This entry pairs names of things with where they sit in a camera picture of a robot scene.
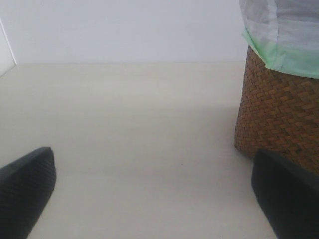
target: white tile floor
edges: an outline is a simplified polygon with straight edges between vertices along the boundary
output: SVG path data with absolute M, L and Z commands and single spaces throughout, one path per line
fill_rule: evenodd
M 233 148 L 243 63 L 24 65 L 0 78 L 0 163 L 40 146 L 30 239 L 274 239 Z

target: wall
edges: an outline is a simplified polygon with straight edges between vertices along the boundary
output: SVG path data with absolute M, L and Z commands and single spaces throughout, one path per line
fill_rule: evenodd
M 15 65 L 0 22 L 0 76 Z
M 238 0 L 0 0 L 17 63 L 245 59 Z

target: brown wicker basket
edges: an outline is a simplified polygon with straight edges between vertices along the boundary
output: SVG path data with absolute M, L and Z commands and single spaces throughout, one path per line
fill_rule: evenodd
M 269 70 L 249 48 L 235 146 L 250 157 L 272 150 L 319 175 L 319 80 Z

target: plastic bag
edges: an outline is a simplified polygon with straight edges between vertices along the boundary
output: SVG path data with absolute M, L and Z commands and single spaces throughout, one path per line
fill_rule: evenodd
M 267 68 L 319 79 L 319 0 L 240 0 L 244 37 Z

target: floor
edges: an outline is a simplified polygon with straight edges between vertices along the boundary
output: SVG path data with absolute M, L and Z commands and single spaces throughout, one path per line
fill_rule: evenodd
M 0 166 L 58 181 L 30 239 L 274 239 L 233 147 L 244 63 L 21 65 L 0 78 Z

